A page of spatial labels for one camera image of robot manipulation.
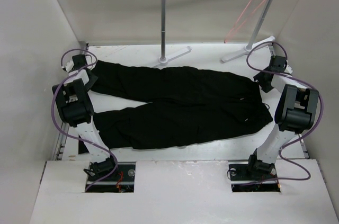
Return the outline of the black trousers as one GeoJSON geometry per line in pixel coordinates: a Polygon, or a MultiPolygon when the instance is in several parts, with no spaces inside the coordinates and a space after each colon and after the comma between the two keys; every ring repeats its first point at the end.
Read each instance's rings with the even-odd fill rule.
{"type": "Polygon", "coordinates": [[[230,72],[193,67],[127,67],[99,61],[92,91],[140,102],[96,113],[109,148],[164,149],[257,133],[272,122],[258,84],[230,72]]]}

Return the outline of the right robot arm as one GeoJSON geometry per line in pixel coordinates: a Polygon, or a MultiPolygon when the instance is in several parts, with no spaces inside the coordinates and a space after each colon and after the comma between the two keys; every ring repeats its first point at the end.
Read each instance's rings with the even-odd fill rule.
{"type": "Polygon", "coordinates": [[[281,97],[274,114],[274,127],[265,142],[250,155],[247,176],[258,179],[272,172],[282,149],[296,135],[312,128],[316,116],[319,91],[289,73],[287,59],[271,56],[268,67],[257,70],[254,80],[265,93],[276,89],[281,97]]]}

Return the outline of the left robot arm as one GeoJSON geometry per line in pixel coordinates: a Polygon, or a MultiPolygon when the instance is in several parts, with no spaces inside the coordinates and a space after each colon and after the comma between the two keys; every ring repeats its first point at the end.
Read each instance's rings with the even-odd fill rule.
{"type": "Polygon", "coordinates": [[[68,73],[62,83],[52,87],[52,112],[57,109],[62,122],[74,128],[75,138],[84,143],[91,157],[98,157],[99,162],[91,162],[84,172],[99,181],[115,180],[119,175],[118,162],[105,145],[94,124],[94,107],[89,97],[89,90],[97,81],[90,68],[97,62],[92,54],[79,54],[61,68],[68,73]]]}

